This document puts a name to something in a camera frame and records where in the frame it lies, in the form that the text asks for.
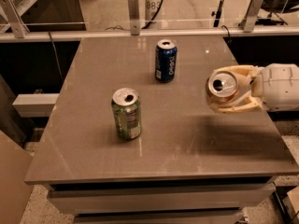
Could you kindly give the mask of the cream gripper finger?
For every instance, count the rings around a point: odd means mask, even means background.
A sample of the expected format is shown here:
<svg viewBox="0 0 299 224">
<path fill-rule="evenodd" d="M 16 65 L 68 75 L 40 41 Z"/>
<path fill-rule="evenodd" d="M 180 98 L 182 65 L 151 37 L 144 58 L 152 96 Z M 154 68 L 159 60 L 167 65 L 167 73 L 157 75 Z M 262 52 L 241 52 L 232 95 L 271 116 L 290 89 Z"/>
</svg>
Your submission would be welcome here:
<svg viewBox="0 0 299 224">
<path fill-rule="evenodd" d="M 263 105 L 259 98 L 255 98 L 251 95 L 251 91 L 246 91 L 241 96 L 239 94 L 233 101 L 222 105 L 208 105 L 215 113 L 242 113 L 261 110 Z"/>
<path fill-rule="evenodd" d="M 262 70 L 254 65 L 233 65 L 216 69 L 212 73 L 213 87 L 248 86 Z"/>
</svg>

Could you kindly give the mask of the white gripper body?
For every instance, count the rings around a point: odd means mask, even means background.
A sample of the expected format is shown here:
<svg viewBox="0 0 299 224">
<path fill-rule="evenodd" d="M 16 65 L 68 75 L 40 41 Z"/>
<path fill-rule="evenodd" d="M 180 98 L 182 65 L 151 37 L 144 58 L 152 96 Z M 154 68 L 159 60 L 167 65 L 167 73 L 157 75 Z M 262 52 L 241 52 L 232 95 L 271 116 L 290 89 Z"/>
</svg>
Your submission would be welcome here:
<svg viewBox="0 0 299 224">
<path fill-rule="evenodd" d="M 262 68 L 251 83 L 251 95 L 269 112 L 298 110 L 299 67 L 272 63 Z"/>
</svg>

